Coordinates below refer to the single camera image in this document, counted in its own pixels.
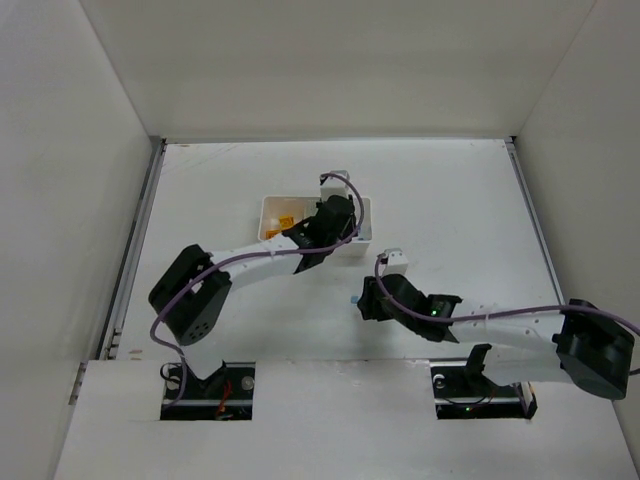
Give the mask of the yellow striped lego body brick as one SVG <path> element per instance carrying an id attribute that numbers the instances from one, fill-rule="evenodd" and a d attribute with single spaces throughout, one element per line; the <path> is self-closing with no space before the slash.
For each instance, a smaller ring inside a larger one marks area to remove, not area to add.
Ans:
<path id="1" fill-rule="evenodd" d="M 279 229 L 281 231 L 288 230 L 295 225 L 295 218 L 293 215 L 283 215 L 278 218 Z"/>

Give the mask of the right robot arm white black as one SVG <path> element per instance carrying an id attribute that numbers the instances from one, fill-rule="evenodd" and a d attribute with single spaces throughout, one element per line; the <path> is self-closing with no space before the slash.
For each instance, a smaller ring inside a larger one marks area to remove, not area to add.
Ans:
<path id="1" fill-rule="evenodd" d="M 572 383 L 608 400 L 627 393 L 635 334 L 623 320 L 573 299 L 566 305 L 455 317 L 456 295 L 426 295 L 401 274 L 367 276 L 357 308 L 434 343 L 469 343 L 465 379 L 482 391 L 520 382 Z"/>

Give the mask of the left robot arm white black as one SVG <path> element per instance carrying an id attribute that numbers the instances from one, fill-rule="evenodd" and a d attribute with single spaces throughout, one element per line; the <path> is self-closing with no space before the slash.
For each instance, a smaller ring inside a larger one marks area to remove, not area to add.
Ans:
<path id="1" fill-rule="evenodd" d="M 150 336 L 179 355 L 185 375 L 208 382 L 213 367 L 198 367 L 185 352 L 212 332 L 228 297 L 268 280 L 310 270 L 358 236 L 364 220 L 360 195 L 332 195 L 316 213 L 269 240 L 236 250 L 207 253 L 185 247 L 148 294 L 157 314 Z"/>

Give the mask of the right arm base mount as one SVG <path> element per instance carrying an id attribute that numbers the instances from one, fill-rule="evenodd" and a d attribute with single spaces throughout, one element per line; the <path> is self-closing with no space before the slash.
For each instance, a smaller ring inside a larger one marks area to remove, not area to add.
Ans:
<path id="1" fill-rule="evenodd" d="M 490 349 L 489 344 L 480 344 L 473 347 L 464 361 L 430 364 L 439 420 L 533 419 L 538 405 L 530 383 L 499 386 L 483 375 Z"/>

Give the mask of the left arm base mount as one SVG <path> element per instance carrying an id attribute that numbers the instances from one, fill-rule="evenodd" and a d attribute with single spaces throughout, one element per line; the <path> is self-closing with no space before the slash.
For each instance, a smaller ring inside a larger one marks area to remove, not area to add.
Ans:
<path id="1" fill-rule="evenodd" d="M 204 380 L 187 369 L 179 396 L 182 369 L 178 363 L 160 368 L 164 381 L 160 419 L 163 421 L 249 421 L 253 416 L 256 368 L 254 363 L 222 362 Z"/>

